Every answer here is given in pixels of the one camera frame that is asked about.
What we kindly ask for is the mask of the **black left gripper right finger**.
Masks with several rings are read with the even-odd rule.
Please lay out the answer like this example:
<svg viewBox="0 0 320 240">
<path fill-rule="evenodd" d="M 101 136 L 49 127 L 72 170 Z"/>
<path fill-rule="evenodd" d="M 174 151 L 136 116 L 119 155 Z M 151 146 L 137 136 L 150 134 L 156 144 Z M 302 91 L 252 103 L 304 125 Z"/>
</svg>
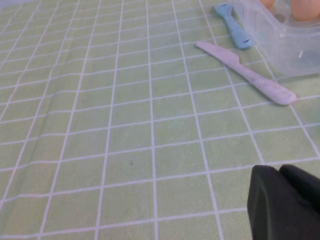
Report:
<svg viewBox="0 0 320 240">
<path fill-rule="evenodd" d="M 309 172 L 291 165 L 284 164 L 279 172 L 318 214 L 320 213 L 320 179 Z"/>
</svg>

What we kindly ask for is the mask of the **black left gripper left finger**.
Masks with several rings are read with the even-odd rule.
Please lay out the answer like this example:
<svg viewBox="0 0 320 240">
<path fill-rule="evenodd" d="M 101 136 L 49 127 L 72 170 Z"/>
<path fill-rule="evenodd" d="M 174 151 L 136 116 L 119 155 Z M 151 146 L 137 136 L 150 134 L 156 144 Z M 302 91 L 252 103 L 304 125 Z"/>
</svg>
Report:
<svg viewBox="0 0 320 240">
<path fill-rule="evenodd" d="M 254 240 L 320 238 L 320 214 L 274 167 L 252 168 L 247 212 Z"/>
</svg>

